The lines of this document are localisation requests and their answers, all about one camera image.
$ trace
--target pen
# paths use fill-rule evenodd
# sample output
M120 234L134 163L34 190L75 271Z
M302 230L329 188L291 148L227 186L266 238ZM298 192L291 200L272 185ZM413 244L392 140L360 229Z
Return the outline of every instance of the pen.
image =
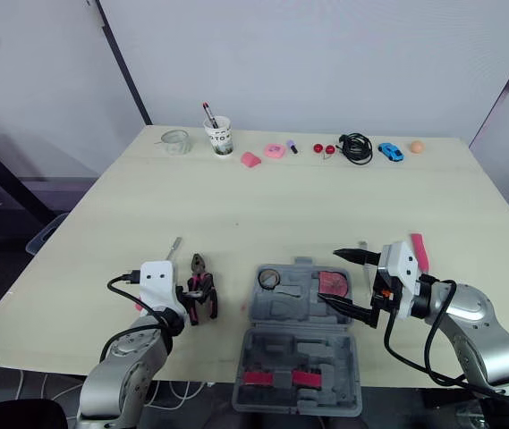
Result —
M215 119L214 115L212 114L212 112L210 112L210 106L208 105L208 103L206 101L202 104L202 108L207 113L207 117L208 117L208 120L210 121L210 123L212 124L212 128L218 128L216 119Z
M293 140L288 140L288 147L294 152L294 154L298 153L298 149L296 148Z

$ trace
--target open toolbox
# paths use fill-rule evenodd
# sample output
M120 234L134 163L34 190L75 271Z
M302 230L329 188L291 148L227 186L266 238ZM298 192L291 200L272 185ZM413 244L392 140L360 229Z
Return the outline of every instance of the open toolbox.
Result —
M294 265L262 265L250 303L233 390L238 411L358 416L361 386L352 319L318 292L351 298L350 275L298 257Z

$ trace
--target black cable bundle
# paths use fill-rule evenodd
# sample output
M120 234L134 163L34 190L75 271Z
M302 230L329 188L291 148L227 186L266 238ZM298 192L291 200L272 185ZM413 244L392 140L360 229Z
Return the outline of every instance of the black cable bundle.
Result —
M367 137L359 132L352 134L342 134L339 142L341 147L336 146L342 151L344 156L353 164L365 165L373 157L371 142Z

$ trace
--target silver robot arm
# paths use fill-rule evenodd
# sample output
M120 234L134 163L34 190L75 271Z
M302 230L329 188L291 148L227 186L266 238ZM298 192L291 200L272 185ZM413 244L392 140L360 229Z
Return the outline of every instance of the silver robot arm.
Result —
M451 285L431 286L427 324L433 324ZM496 320L490 299L458 284L439 329L451 341L467 381L509 395L509 333Z
M156 323L146 315L131 328ZM111 345L81 388L76 428L137 426L153 375L166 362L165 335L160 329L148 329L126 334Z
M140 285L140 299L113 287L125 281ZM153 376L166 362L173 337L187 319L178 301L171 261L146 262L140 270L107 284L110 290L147 307L132 326L109 340L100 363L81 388L75 427L80 429L135 428Z
M417 259L404 241L386 245L380 253L343 248L334 254L355 264L378 266L372 285L371 308L355 306L350 299L318 295L338 312L374 328L378 326L380 310L390 312L390 320L412 315L433 325L453 287L448 282L420 275ZM473 391L491 392L509 399L509 333L496 320L493 305L483 292L457 284L438 329L451 341L467 382L476 387ZM414 364L405 362L407 359L389 348L387 332L384 343L393 356L407 365ZM428 373L425 366L414 365ZM489 426L509 428L506 398L476 394Z
M434 282L430 288L427 324L435 322L451 284ZM482 291L457 284L439 329L451 341L468 383L509 397L509 333ZM509 428L509 407L502 401L480 397L480 404L490 427Z

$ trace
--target black cable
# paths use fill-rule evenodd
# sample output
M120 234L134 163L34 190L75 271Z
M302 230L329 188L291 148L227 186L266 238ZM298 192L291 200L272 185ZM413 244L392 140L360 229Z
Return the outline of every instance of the black cable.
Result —
M427 374L433 380L435 383L439 384L440 386L450 387L453 386L453 383L450 383L448 381L444 381L440 379L431 369L431 363L429 362L429 354L431 351L431 344L433 344L433 339L435 338L435 334L437 333L437 329L439 329L439 326L441 325L441 322L443 321L443 318L445 317L447 313L447 309L449 308L449 305L451 304L451 301L453 300L453 296L455 292L457 292L457 283L453 280L445 280L443 283L449 283L451 285L449 293L447 293L447 298L443 301L443 304L441 305L441 309L437 313L437 317L433 321L433 324L431 325L431 329L429 330L429 334L427 335L427 339L425 340L425 347L423 348L423 361L425 363L425 368L427 369Z
M109 347L111 347L111 344L113 344L113 341L118 340L119 338L123 337L124 335L127 335L128 333L146 331L148 329L159 329L161 331L166 330L166 333L168 335L165 336L164 341L165 341L165 345L166 345L167 349L169 349L169 347L167 345L167 343L168 343L167 338L170 338L169 324L165 320L165 318L162 317L158 312L153 310L153 308L151 306L145 304L140 299L133 297L130 293L127 293L124 290L117 289L115 286L113 286L113 283L117 283L120 281L139 282L139 280L138 280L139 275L140 275L140 272L133 271L132 273L123 274L123 275L120 275L119 277L115 277L114 279L110 280L107 283L107 288L110 291L112 291L118 295L121 295L122 297L127 298L127 299L131 300L132 302L139 304L141 307L145 308L150 315L152 315L153 317L155 317L155 319L157 319L157 324L145 324L142 326L135 326L133 328L125 329L124 331L116 333L109 340L107 340L107 342L105 343L105 346L103 346L103 349L101 350L101 356L99 357L99 362L103 362L105 360L107 352L109 350Z
M342 134L339 138L339 142L342 143L342 146L336 147L340 149L344 156L353 164L365 165L373 158L371 141L359 132Z
M105 346L103 346L103 349L101 350L101 356L99 357L99 362L103 362L107 356L107 351L109 350L109 347L111 347L111 344L113 344L113 341L118 340L119 338L123 337L124 335L127 335L128 333L134 333L139 331L146 331L148 329L160 329L161 326L158 324L144 324L142 326L136 326L134 328L125 329L124 331L120 331L119 333L116 333L114 336L112 336L107 342L105 343Z
M140 299L133 297L130 293L127 293L124 290L117 289L115 286L113 286L113 283L120 282L121 280L127 281L127 280L130 280L130 279L131 279L131 274L120 275L119 277L115 277L114 279L110 280L107 283L107 288L110 291L112 291L112 292L114 292L116 294L119 294L119 295L121 295L124 298L130 299L132 302L134 302L136 304L139 304L141 307L145 308L150 315L155 317L157 319L157 322L160 325L165 325L165 326L168 327L168 322L165 320L165 318L161 317L155 310L153 310L153 308L151 306L145 304Z
M453 281L445 281L445 282L448 282L449 284L451 284L452 288L449 290L449 293L447 294L447 298L444 301L444 305L442 306L441 310L439 311L439 314L437 314L437 318L439 317L440 314L443 314L443 315L445 314L447 307L449 306L449 304L451 303L451 300L453 299L454 292L456 291L456 283L454 283ZM506 397L505 395L501 395L499 393L496 393L495 391L492 391L492 390L484 388L484 387L477 386L475 384L464 383L464 382L461 381L461 379L462 379L461 377L457 377L456 379L455 378L451 378L451 377L447 377L446 375L442 375L442 374L440 374L440 373L438 373L436 371L433 371L432 369L430 369L430 366L429 366L429 369L427 369L426 367L418 365L415 362L410 361L406 357L403 357L400 354L398 354L397 352L395 352L394 350L392 350L391 346L389 345L389 340L391 338L391 332L393 331L393 327L394 327L394 322L395 322L396 316L397 316L397 309L394 308L394 309L392 309L392 311L389 314L389 320L387 321L386 332L384 334L384 346L385 346L387 352L391 356L393 356L394 358L396 358L400 362L406 364L407 366L410 366L413 369L421 371L422 373L429 374L429 372L430 372L429 376L432 375L431 376L432 380L433 380L433 377L436 377L437 379L440 379L439 381L441 383L438 383L440 385L448 385L448 386L453 386L454 385L454 386L457 386L457 387L461 387L461 388L466 389L468 391L472 391L472 392L476 392L476 393L479 393L479 394L484 395L484 396L488 396L488 397L490 397L490 398L492 398L494 400L503 401L504 403L509 405L509 398ZM431 325L431 330L429 331L429 334L431 334L431 332L433 331L434 327L435 327L435 332L437 331L438 325L436 324L436 322L437 322L437 319L435 319L435 322L433 322L433 324ZM429 338L429 336L428 336L428 338L427 338L427 340L425 342L425 346L426 347L429 346L429 351L430 351L431 342L432 342L432 338Z

